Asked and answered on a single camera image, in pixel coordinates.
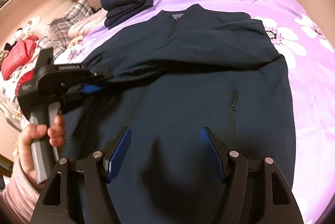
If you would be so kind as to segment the pink sleeve forearm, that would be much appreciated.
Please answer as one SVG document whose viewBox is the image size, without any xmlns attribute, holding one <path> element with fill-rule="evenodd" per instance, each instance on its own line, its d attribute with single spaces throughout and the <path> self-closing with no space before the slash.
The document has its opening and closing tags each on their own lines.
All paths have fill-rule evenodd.
<svg viewBox="0 0 335 224">
<path fill-rule="evenodd" d="M 1 191 L 1 223 L 30 223 L 40 192 L 27 179 L 17 157 L 10 181 Z"/>
</svg>

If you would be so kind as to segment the person left hand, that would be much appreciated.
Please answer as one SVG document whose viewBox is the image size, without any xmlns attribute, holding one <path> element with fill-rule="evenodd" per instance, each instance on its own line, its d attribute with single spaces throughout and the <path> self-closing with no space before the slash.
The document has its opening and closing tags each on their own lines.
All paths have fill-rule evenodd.
<svg viewBox="0 0 335 224">
<path fill-rule="evenodd" d="M 63 148 L 65 144 L 65 120 L 62 116 L 57 115 L 54 118 L 54 126 L 47 128 L 44 124 L 29 124 L 19 134 L 18 137 L 18 155 L 21 167 L 25 176 L 32 182 L 36 182 L 36 171 L 32 158 L 31 144 L 33 141 L 43 137 L 56 148 Z"/>
</svg>

